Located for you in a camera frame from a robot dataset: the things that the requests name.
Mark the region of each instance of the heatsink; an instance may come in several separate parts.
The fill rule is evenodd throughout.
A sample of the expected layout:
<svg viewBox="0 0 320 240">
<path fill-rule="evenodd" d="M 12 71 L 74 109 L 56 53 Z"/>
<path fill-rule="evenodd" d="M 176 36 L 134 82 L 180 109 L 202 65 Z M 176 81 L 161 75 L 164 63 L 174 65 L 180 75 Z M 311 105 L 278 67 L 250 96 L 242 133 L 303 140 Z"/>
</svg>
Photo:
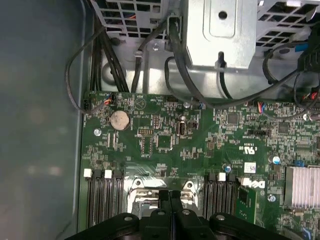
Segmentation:
<svg viewBox="0 0 320 240">
<path fill-rule="evenodd" d="M 320 168 L 287 167 L 284 204 L 294 209 L 320 208 Z"/>
</svg>

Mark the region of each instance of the capacitor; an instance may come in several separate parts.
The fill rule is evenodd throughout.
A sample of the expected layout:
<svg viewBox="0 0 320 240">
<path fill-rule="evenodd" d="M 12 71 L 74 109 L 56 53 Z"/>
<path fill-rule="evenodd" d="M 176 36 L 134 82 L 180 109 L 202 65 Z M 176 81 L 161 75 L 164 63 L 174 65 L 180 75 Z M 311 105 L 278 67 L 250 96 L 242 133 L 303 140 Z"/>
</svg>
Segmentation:
<svg viewBox="0 0 320 240">
<path fill-rule="evenodd" d="M 227 164 L 223 164 L 222 165 L 222 169 L 228 174 L 231 172 L 232 168 L 230 165 L 227 165 Z"/>
<path fill-rule="evenodd" d="M 309 116 L 310 121 L 320 120 L 320 114 L 312 114 Z"/>
<path fill-rule="evenodd" d="M 276 165 L 280 164 L 280 157 L 274 156 L 272 158 L 272 162 L 273 162 L 273 164 L 276 164 Z"/>
</svg>

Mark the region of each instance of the integrated circuit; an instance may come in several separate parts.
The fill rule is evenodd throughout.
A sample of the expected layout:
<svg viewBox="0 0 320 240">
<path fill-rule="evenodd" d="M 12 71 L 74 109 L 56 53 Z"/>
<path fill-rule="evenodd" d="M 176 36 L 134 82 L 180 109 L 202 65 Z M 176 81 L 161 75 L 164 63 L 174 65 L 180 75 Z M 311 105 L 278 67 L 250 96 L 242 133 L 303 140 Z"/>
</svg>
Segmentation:
<svg viewBox="0 0 320 240">
<path fill-rule="evenodd" d="M 227 122 L 228 124 L 236 125 L 238 124 L 238 114 L 235 112 L 228 113 L 227 115 Z"/>
<path fill-rule="evenodd" d="M 241 187 L 239 188 L 238 199 L 244 204 L 248 203 L 248 192 Z"/>
<path fill-rule="evenodd" d="M 279 122 L 278 133 L 279 134 L 288 134 L 289 133 L 289 123 L 288 122 Z"/>
<path fill-rule="evenodd" d="M 158 149 L 170 149 L 172 147 L 172 136 L 158 135 L 156 146 Z"/>
</svg>

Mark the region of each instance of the motherboard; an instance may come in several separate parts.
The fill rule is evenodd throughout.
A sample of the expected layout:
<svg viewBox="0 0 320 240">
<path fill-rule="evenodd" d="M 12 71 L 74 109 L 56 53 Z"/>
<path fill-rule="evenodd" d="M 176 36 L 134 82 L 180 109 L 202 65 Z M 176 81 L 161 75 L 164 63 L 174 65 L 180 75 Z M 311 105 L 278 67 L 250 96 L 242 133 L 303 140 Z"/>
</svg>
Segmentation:
<svg viewBox="0 0 320 240">
<path fill-rule="evenodd" d="M 79 231 L 148 215 L 168 189 L 206 219 L 223 212 L 288 237 L 320 235 L 320 123 L 258 107 L 286 117 L 301 111 L 295 104 L 218 110 L 171 95 L 86 93 L 86 108 L 101 103 L 83 119 Z"/>
</svg>

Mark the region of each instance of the ventilation grille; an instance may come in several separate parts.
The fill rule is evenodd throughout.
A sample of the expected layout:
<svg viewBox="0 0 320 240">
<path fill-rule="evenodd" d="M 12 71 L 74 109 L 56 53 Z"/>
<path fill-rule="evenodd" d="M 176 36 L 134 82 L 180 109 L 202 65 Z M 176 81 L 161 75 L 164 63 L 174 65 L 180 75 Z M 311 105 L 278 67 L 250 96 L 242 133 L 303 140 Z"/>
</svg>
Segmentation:
<svg viewBox="0 0 320 240">
<path fill-rule="evenodd" d="M 96 0 L 107 32 L 129 38 L 146 38 L 163 17 L 162 0 Z M 157 39 L 167 39 L 166 33 Z"/>
<path fill-rule="evenodd" d="M 285 203 L 294 209 L 320 208 L 320 168 L 288 167 Z"/>
<path fill-rule="evenodd" d="M 320 13 L 315 12 L 318 4 L 303 4 L 300 7 L 287 6 L 285 1 L 275 2 L 271 7 L 259 11 L 258 24 L 264 22 L 264 33 L 259 34 L 257 29 L 256 46 L 274 47 L 277 44 L 289 42 L 289 37 L 301 31 L 302 28 L 312 27 L 320 22 Z M 306 21 L 306 15 L 315 12 L 310 21 Z"/>
</svg>

